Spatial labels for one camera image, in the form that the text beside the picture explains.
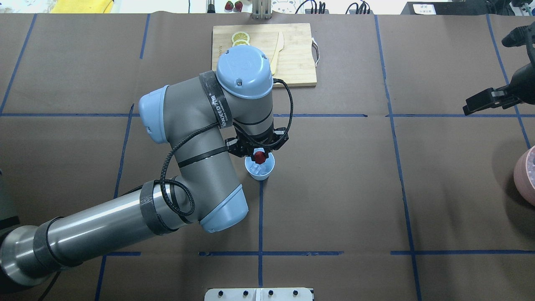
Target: yellow cloth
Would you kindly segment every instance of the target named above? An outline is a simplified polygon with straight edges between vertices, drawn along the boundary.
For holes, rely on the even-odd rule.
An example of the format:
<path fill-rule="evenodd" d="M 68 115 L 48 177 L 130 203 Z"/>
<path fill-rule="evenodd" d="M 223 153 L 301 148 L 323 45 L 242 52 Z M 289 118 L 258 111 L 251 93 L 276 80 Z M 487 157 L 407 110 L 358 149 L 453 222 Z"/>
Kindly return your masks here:
<path fill-rule="evenodd" d="M 112 0 L 58 0 L 52 13 L 109 13 Z"/>

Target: wooden cutting board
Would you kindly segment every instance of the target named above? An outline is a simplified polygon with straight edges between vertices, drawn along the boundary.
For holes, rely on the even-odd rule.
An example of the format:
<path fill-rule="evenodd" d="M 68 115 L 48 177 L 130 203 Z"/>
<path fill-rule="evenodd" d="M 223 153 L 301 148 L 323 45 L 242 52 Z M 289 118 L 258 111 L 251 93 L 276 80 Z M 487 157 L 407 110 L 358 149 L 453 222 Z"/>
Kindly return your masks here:
<path fill-rule="evenodd" d="M 270 61 L 281 31 L 284 35 L 284 49 L 279 53 L 277 73 L 273 77 L 280 78 L 293 87 L 316 85 L 316 67 L 312 57 L 312 33 L 309 23 L 214 26 L 212 70 L 216 70 L 219 56 L 232 47 L 232 35 L 240 31 L 248 33 L 251 46 L 260 49 Z"/>

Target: wooden knife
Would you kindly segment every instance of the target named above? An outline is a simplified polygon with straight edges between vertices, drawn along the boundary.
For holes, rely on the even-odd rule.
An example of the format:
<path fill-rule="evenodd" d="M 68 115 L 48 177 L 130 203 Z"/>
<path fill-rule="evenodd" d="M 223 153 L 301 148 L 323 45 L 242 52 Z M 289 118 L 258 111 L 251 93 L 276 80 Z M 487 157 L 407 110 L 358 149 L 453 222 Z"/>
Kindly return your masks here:
<path fill-rule="evenodd" d="M 284 35 L 282 32 L 279 32 L 279 37 L 277 38 L 277 45 L 275 46 L 275 53 L 271 59 L 269 67 L 271 68 L 271 75 L 275 75 L 277 72 L 277 63 L 279 62 L 279 52 L 284 48 Z"/>

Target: lime slice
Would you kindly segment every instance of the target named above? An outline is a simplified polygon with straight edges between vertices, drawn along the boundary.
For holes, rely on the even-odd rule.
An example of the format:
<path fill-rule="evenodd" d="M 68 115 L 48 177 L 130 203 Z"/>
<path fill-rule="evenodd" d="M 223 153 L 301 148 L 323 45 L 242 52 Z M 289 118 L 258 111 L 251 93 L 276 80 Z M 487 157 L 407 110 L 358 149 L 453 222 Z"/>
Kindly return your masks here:
<path fill-rule="evenodd" d="M 232 35 L 232 42 L 236 42 L 237 40 L 246 40 L 249 42 L 249 35 L 246 32 L 237 32 Z"/>
<path fill-rule="evenodd" d="M 246 40 L 236 40 L 234 43 L 232 43 L 232 47 L 238 45 L 249 45 L 249 42 L 247 42 Z"/>

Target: white paper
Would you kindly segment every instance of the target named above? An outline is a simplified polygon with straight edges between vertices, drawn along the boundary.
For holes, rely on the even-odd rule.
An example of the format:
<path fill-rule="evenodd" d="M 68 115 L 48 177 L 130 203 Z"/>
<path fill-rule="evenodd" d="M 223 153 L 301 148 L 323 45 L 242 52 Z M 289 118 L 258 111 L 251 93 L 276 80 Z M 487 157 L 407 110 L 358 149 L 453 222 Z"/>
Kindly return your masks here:
<path fill-rule="evenodd" d="M 412 7 L 416 14 L 437 14 L 433 4 L 413 4 Z"/>

